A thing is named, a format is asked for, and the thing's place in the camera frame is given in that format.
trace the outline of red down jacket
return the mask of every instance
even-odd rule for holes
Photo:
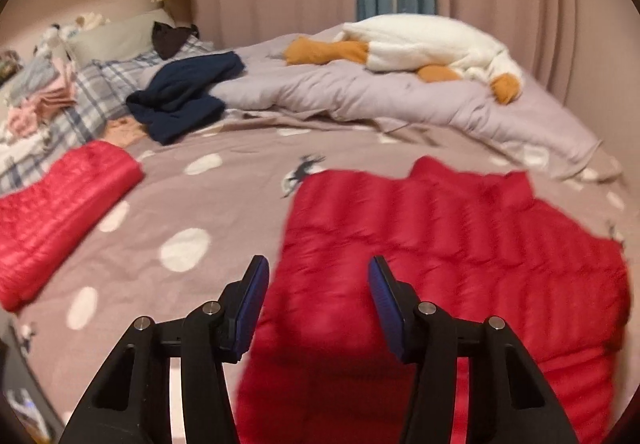
[[[126,151],[94,141],[36,184],[0,199],[0,303],[33,299],[84,235],[143,178]]]
[[[238,391],[242,444],[395,444],[413,370],[387,350],[368,284],[381,254],[451,315],[505,318],[541,366],[580,442],[599,443],[630,294],[620,247],[533,197],[525,173],[309,177],[295,197]],[[465,437],[458,367],[452,442]]]

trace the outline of metal screw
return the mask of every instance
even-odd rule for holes
[[[146,328],[149,328],[150,324],[151,319],[146,316],[142,316],[133,322],[133,328],[135,328],[136,330],[144,330]]]
[[[489,325],[491,326],[491,328],[494,328],[496,330],[502,330],[506,326],[504,319],[498,318],[498,316],[491,316],[489,318]]]
[[[209,301],[207,303],[204,303],[204,305],[202,306],[202,311],[205,314],[211,316],[220,312],[221,308],[222,307],[220,306],[220,303],[218,303],[217,301]]]
[[[423,314],[430,316],[431,314],[436,313],[437,308],[436,305],[434,305],[430,301],[423,301],[418,305],[418,310]]]

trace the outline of white polka dot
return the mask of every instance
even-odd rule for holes
[[[582,173],[580,173],[580,180],[583,182],[595,182],[599,177],[598,172],[591,168],[585,168],[582,170]]]
[[[98,291],[93,287],[81,289],[66,313],[66,326],[72,330],[82,330],[94,317],[98,308]]]
[[[98,224],[98,231],[103,233],[112,233],[122,225],[127,213],[129,212],[130,205],[126,200],[122,200],[113,206]]]
[[[172,272],[194,268],[206,254],[211,238],[203,229],[185,229],[160,247],[160,263]]]
[[[150,149],[148,149],[145,152],[143,152],[140,155],[138,155],[138,158],[136,160],[138,162],[142,162],[144,159],[148,159],[149,157],[152,157],[153,155],[155,155],[155,153],[153,151],[151,151]]]
[[[398,144],[400,141],[397,138],[390,137],[386,133],[379,133],[378,142],[381,144]]]
[[[568,179],[565,180],[563,182],[563,184],[565,186],[569,186],[570,188],[572,188],[574,191],[582,191],[584,189],[584,186],[580,183],[580,182],[576,182],[573,179]]]
[[[292,135],[302,135],[303,133],[311,133],[311,130],[300,129],[300,128],[277,128],[276,133],[281,137],[291,137]]]
[[[496,166],[500,166],[500,167],[508,166],[510,164],[510,162],[506,158],[497,157],[497,156],[489,157],[489,162],[491,162],[491,164],[495,164]]]
[[[217,153],[211,153],[194,160],[184,169],[185,175],[200,175],[210,169],[219,168],[222,166],[222,158]]]
[[[625,202],[623,202],[620,196],[615,194],[613,191],[609,191],[607,193],[607,200],[611,205],[618,208],[620,211],[625,210]]]
[[[549,151],[540,146],[525,144],[523,162],[530,168],[546,169],[549,165]]]
[[[182,379],[180,368],[169,368],[169,412],[171,414],[171,436],[184,439],[184,418],[182,417]]]
[[[220,133],[223,127],[225,127],[225,125],[222,122],[217,122],[216,124],[198,130],[197,133],[206,133],[203,137],[213,137],[213,135]]]

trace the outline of pink clothing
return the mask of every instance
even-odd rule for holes
[[[59,76],[8,112],[7,129],[16,137],[32,135],[38,125],[49,122],[60,109],[76,103],[76,73],[73,66],[58,58],[52,62]]]
[[[6,127],[15,137],[30,137],[38,130],[36,108],[30,102],[24,102],[19,108],[10,108],[7,112]]]

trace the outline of stuffed goose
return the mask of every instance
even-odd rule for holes
[[[522,93],[522,69],[497,39],[462,21],[423,14],[384,14],[345,23],[333,43],[308,38],[284,52],[287,64],[325,64],[336,59],[372,72],[415,72],[425,82],[477,80],[509,104]]]

